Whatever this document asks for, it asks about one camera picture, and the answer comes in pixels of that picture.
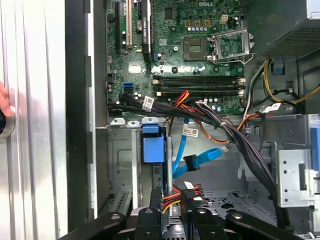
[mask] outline orange wire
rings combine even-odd
[[[198,188],[199,188],[199,186],[195,186],[195,187],[193,188],[193,190],[196,190],[196,189],[198,189]],[[171,199],[171,198],[178,197],[178,196],[180,196],[180,192],[179,192],[179,193],[176,193],[176,194],[172,194],[172,195],[170,195],[170,196],[165,196],[165,197],[163,197],[162,199],[163,199],[163,200],[166,200],[166,199]]]

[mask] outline blue drive bay latch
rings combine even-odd
[[[142,154],[144,163],[165,161],[165,136],[158,124],[142,125]]]

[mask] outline yellow wire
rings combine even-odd
[[[273,100],[275,100],[276,102],[282,102],[283,100],[275,97],[271,90],[270,90],[270,86],[269,86],[269,79],[268,79],[268,70],[269,70],[269,63],[270,63],[270,60],[267,60],[265,62],[265,65],[264,65],[264,85],[265,85],[265,89],[266,91],[268,92],[268,94],[272,97]],[[307,100],[308,98],[310,98],[311,96],[313,96],[315,93],[317,93],[318,91],[320,90],[320,85],[318,87],[316,87],[312,92],[310,92],[307,96],[304,96],[298,100],[295,100],[295,101],[292,101],[292,103],[294,104],[298,104],[298,103],[301,103],[305,100]]]
[[[166,211],[168,210],[168,208],[170,208],[170,206],[178,204],[180,202],[181,202],[181,200],[177,200],[177,201],[174,201],[174,202],[170,203],[168,206],[165,207],[165,209],[163,210],[162,214],[165,214]]]

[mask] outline motherboard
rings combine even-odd
[[[242,29],[239,0],[108,0],[106,21],[109,102],[129,93],[171,105],[188,90],[218,114],[244,111],[244,65],[232,57],[243,36],[223,34]]]

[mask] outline pci slot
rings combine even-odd
[[[142,10],[142,53],[146,63],[152,62],[151,48],[151,2],[141,0]]]
[[[132,0],[125,0],[126,6],[126,46],[132,48]]]
[[[120,15],[120,2],[114,2],[114,21],[115,21],[115,52],[120,54],[121,50],[121,15]]]

